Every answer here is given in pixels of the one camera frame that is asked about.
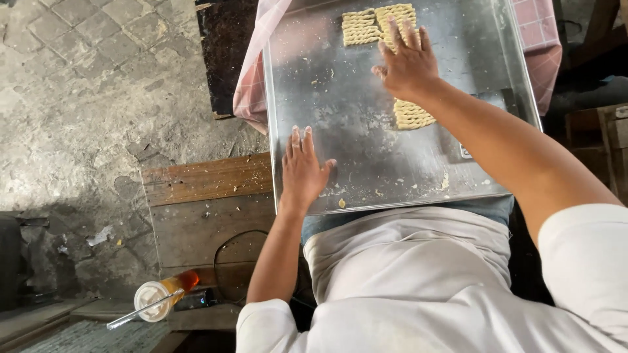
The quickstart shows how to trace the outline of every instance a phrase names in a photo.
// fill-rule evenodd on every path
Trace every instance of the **white lid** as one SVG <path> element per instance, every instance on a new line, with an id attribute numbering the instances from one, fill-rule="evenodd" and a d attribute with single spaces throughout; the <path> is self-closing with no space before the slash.
<path id="1" fill-rule="evenodd" d="M 170 293 L 168 292 L 166 286 L 161 283 L 155 281 L 146 282 L 138 288 L 137 292 L 135 292 L 135 299 L 133 300 L 135 310 L 139 310 L 146 305 L 150 305 L 169 294 Z M 157 322 L 166 317 L 170 311 L 170 307 L 170 300 L 167 300 L 154 308 L 150 308 L 145 312 L 139 313 L 139 317 L 148 322 Z"/>

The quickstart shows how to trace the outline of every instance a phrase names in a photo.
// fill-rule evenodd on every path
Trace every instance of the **checkered tablecloth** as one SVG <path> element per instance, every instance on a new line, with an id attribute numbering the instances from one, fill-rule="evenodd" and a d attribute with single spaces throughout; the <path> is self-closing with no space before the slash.
<path id="1" fill-rule="evenodd" d="M 234 115 L 245 119 L 260 132 L 268 132 L 266 91 L 261 50 L 286 12 L 291 0 L 260 0 L 255 30 L 242 65 L 234 95 Z M 558 75 L 562 47 L 551 0 L 511 0 L 519 25 L 534 98 L 540 115 L 549 108 Z"/>

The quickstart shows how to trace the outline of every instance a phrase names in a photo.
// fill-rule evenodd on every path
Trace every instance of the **jeans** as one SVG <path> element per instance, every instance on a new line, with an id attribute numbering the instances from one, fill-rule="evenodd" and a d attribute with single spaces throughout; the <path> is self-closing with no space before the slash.
<path id="1" fill-rule="evenodd" d="M 512 195 L 476 198 L 474 200 L 451 201 L 442 204 L 434 204 L 429 206 L 448 207 L 450 209 L 458 209 L 473 212 L 484 216 L 490 220 L 508 226 L 508 216 L 512 212 L 514 206 L 514 197 Z M 351 212 L 346 214 L 329 214 L 329 215 L 310 215 L 303 220 L 303 228 L 301 229 L 301 245 L 305 245 L 314 234 L 328 231 L 331 228 L 340 227 L 341 225 L 352 222 L 353 220 L 371 215 L 383 210 L 369 210 L 360 212 Z"/>

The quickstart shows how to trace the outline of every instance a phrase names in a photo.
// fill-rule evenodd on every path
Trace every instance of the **white t-shirt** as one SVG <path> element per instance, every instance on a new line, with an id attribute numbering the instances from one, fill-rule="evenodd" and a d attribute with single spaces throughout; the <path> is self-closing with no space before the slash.
<path id="1" fill-rule="evenodd" d="M 237 352 L 628 352 L 628 209 L 581 205 L 539 233 L 556 307 L 510 292 L 506 226 L 455 209 L 373 214 L 305 245 L 318 307 L 247 304 Z"/>

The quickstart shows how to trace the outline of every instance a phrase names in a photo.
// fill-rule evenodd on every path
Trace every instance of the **aluminum tray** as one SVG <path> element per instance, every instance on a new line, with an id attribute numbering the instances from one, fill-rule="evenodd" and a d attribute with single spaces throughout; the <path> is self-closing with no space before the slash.
<path id="1" fill-rule="evenodd" d="M 377 44 L 343 46 L 342 13 L 394 3 L 295 0 L 279 22 L 263 51 L 276 205 L 293 125 L 313 128 L 320 161 L 338 161 L 310 215 L 508 194 L 438 123 L 397 131 L 393 97 L 370 71 Z M 443 79 L 541 129 L 508 0 L 411 3 Z"/>

